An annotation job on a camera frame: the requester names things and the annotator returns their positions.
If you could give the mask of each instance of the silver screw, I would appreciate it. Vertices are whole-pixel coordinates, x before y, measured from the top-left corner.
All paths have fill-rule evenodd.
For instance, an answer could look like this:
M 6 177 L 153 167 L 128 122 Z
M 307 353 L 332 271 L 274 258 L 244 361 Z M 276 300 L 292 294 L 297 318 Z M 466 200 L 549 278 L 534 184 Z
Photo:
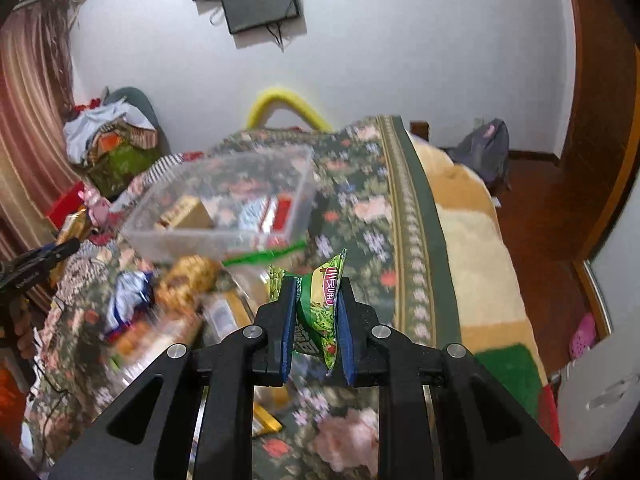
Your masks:
M 255 339 L 262 335 L 262 328 L 257 325 L 249 325 L 242 330 L 242 334 L 248 339 Z
M 391 329 L 386 325 L 376 325 L 371 329 L 371 335 L 378 339 L 386 339 L 391 335 Z
M 447 346 L 447 354 L 449 354 L 451 357 L 461 358 L 466 355 L 466 349 L 458 343 L 453 343 Z
M 175 345 L 169 346 L 166 350 L 166 354 L 171 359 L 179 359 L 183 355 L 187 353 L 187 347 L 185 345 L 181 345 L 180 343 L 176 343 Z

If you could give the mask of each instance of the human hand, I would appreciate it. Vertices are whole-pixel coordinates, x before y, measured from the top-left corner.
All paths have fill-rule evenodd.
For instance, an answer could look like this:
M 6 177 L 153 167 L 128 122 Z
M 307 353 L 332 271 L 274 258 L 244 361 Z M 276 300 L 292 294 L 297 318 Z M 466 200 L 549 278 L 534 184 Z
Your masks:
M 22 311 L 20 321 L 15 324 L 15 335 L 18 339 L 18 350 L 24 359 L 33 359 L 36 355 L 36 347 L 33 344 L 33 329 L 31 328 L 31 312 Z

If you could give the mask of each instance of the pile of clothes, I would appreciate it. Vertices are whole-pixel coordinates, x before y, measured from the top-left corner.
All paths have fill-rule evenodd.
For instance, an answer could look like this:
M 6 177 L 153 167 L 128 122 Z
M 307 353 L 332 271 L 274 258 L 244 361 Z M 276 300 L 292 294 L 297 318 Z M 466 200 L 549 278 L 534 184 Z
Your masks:
M 69 162 L 86 172 L 101 195 L 114 198 L 158 158 L 158 131 L 121 99 L 84 108 L 64 126 Z

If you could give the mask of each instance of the yellow blanket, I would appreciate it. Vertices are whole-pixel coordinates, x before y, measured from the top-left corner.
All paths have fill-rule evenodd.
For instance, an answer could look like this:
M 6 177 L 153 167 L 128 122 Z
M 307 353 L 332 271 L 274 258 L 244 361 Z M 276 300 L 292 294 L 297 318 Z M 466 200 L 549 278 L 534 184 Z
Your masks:
M 546 384 L 509 251 L 480 178 L 442 150 L 414 141 L 447 243 L 462 342 L 472 352 L 521 343 Z

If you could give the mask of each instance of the wooden floor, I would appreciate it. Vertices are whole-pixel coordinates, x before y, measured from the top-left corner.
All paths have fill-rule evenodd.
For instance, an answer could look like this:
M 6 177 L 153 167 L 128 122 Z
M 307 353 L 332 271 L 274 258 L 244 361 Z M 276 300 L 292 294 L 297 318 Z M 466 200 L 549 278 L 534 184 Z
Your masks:
M 569 362 L 568 346 L 588 311 L 565 259 L 571 248 L 575 209 L 558 203 L 561 170 L 551 162 L 513 160 L 511 191 L 500 194 L 498 220 L 518 276 L 540 358 L 548 374 Z

